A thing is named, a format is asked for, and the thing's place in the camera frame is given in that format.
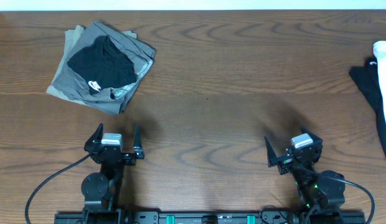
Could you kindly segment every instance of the wooden tabletop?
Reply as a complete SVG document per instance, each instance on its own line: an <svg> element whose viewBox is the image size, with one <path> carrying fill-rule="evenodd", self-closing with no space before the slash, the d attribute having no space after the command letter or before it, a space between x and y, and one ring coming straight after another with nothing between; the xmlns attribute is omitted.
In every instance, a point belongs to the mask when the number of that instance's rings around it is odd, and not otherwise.
<svg viewBox="0 0 386 224"><path fill-rule="evenodd" d="M157 54L124 113L45 93L63 55L64 31L96 20L133 30ZM386 160L375 113L350 79L386 40L386 11L0 12L0 223L25 223L32 191L86 155L99 123L146 158L125 171L128 208L260 210L299 206L292 175L267 167L264 136L280 154L303 123L324 140L318 171L335 170L372 192L386 223ZM91 159L35 196L32 223L83 208ZM346 187L343 209L370 211Z"/></svg>

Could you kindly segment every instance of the black garment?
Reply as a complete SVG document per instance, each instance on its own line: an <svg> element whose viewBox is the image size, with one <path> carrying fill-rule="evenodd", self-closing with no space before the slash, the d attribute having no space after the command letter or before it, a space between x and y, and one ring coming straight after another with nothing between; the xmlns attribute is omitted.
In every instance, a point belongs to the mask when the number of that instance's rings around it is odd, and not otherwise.
<svg viewBox="0 0 386 224"><path fill-rule="evenodd" d="M67 65L89 85L90 94L104 88L120 88L136 82L133 63L120 52L107 35L73 55Z"/></svg>
<svg viewBox="0 0 386 224"><path fill-rule="evenodd" d="M377 115L378 136L386 157L386 121L379 88L377 59L368 59L364 67L352 67L349 74Z"/></svg>

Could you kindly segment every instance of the white wall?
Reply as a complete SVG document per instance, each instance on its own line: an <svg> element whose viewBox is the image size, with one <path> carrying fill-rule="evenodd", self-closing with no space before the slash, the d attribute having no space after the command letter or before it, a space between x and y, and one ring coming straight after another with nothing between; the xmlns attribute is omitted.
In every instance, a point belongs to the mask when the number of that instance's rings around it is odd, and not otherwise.
<svg viewBox="0 0 386 224"><path fill-rule="evenodd" d="M0 0L0 11L386 9L386 0Z"/></svg>

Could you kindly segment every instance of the black t-shirt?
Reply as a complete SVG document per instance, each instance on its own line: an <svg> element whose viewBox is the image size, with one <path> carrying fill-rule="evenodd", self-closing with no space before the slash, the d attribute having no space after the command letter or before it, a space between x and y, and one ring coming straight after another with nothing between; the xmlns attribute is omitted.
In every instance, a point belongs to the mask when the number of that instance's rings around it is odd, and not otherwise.
<svg viewBox="0 0 386 224"><path fill-rule="evenodd" d="M97 37L91 46L73 55L67 65L85 79L91 95L136 82L133 63L106 35Z"/></svg>

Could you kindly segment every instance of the white logo on black fabric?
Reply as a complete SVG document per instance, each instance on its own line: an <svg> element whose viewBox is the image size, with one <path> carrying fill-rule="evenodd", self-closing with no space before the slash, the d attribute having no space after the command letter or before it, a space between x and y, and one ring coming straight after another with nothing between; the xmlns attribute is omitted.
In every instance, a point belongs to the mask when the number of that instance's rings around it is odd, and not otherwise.
<svg viewBox="0 0 386 224"><path fill-rule="evenodd" d="M100 91L101 90L101 87L99 86L99 84L96 81L89 81L88 85L90 87L92 87L96 91Z"/></svg>

